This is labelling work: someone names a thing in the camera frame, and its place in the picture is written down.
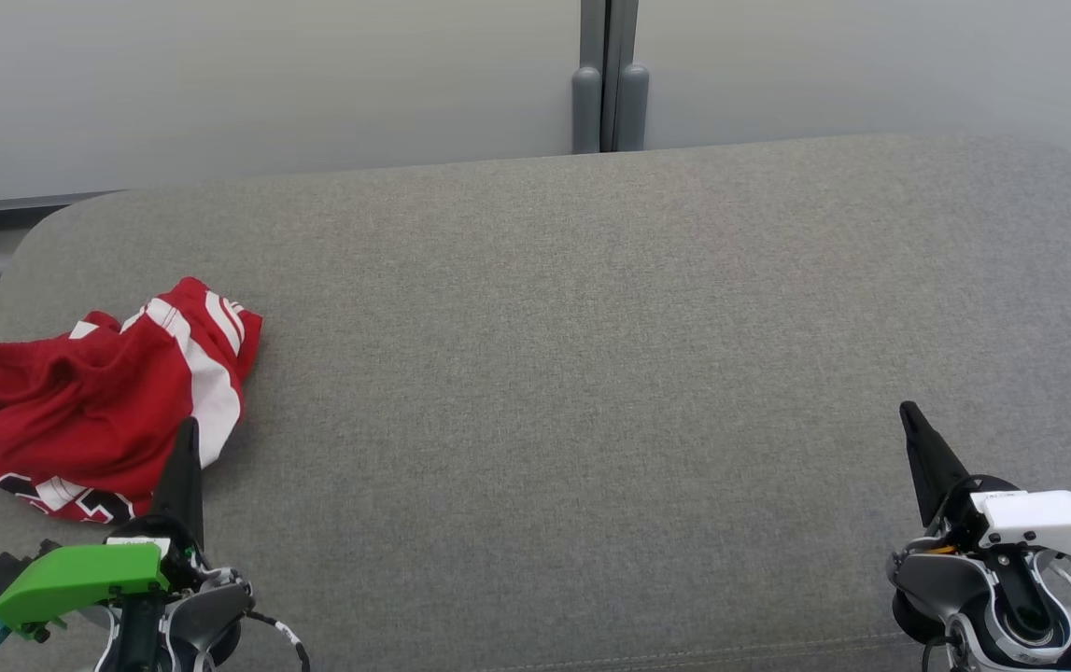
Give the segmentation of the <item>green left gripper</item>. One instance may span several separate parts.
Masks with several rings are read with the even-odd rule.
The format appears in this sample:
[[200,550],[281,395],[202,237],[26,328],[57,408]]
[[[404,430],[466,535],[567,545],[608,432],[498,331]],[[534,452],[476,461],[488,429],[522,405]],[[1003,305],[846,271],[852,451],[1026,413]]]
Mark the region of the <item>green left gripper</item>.
[[87,607],[130,595],[168,598],[199,583],[203,553],[201,429],[186,417],[165,459],[151,516],[120,525],[103,543],[60,546],[22,563],[0,594],[0,623],[25,637]]

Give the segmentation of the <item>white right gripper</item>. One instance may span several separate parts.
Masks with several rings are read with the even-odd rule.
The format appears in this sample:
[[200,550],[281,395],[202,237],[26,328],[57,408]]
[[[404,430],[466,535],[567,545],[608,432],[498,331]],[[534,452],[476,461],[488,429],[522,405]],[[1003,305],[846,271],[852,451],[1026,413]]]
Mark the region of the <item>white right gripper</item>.
[[957,553],[1004,546],[1049,552],[1057,566],[1071,566],[1071,492],[969,489],[969,471],[915,401],[899,404],[899,418],[924,527],[942,525]]

